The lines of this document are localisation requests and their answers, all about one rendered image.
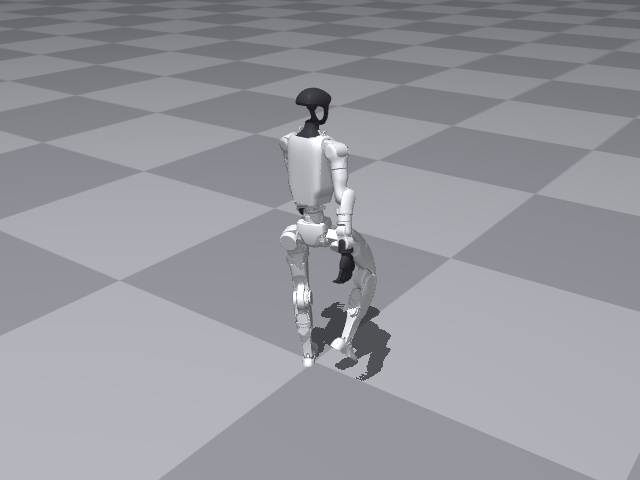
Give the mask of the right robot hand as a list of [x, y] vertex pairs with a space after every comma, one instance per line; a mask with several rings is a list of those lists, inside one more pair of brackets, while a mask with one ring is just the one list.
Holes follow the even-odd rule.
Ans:
[[336, 280], [333, 280], [334, 283], [345, 283], [350, 280], [352, 277], [352, 271], [355, 269], [354, 258], [351, 255], [353, 252], [353, 247], [351, 249], [346, 250], [346, 244], [343, 239], [340, 239], [338, 242], [338, 252], [342, 254], [340, 264], [339, 264], [339, 275]]

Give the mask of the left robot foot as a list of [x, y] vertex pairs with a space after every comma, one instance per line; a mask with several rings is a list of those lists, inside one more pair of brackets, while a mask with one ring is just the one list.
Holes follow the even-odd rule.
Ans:
[[315, 358], [318, 352], [318, 345], [315, 342], [312, 342], [312, 349], [313, 349], [313, 355], [314, 355], [313, 359], [310, 358], [309, 353], [307, 353], [307, 358], [304, 358], [304, 350], [303, 350], [303, 365], [306, 367], [310, 367], [314, 365]]

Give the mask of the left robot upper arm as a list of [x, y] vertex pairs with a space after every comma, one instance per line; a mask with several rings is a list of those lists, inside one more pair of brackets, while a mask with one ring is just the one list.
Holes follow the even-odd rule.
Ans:
[[[294, 133], [294, 132], [292, 132], [292, 133]], [[283, 154], [284, 154], [284, 160], [285, 160], [285, 165], [286, 165], [287, 171], [288, 171], [287, 144], [288, 144], [288, 139], [289, 139], [289, 137], [290, 137], [290, 135], [292, 133], [289, 133], [289, 134], [283, 136], [279, 141], [280, 147], [281, 147], [281, 149], [283, 151]]]

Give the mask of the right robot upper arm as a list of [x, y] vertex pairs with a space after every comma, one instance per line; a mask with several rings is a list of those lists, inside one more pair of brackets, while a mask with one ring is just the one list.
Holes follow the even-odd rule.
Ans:
[[330, 167], [332, 170], [331, 175], [334, 187], [335, 201], [336, 203], [341, 205], [343, 193], [345, 190], [349, 189], [346, 186], [348, 180], [348, 148], [341, 142], [325, 140], [324, 155], [325, 158], [330, 162]]

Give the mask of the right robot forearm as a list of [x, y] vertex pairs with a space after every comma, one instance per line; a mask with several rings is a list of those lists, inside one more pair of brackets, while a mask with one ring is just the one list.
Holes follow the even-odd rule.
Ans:
[[354, 246], [354, 240], [352, 238], [352, 214], [355, 203], [355, 193], [351, 189], [344, 191], [341, 206], [336, 209], [337, 215], [337, 229], [336, 234], [338, 237], [337, 244], [340, 239], [343, 239], [346, 244], [346, 250], [351, 249]]

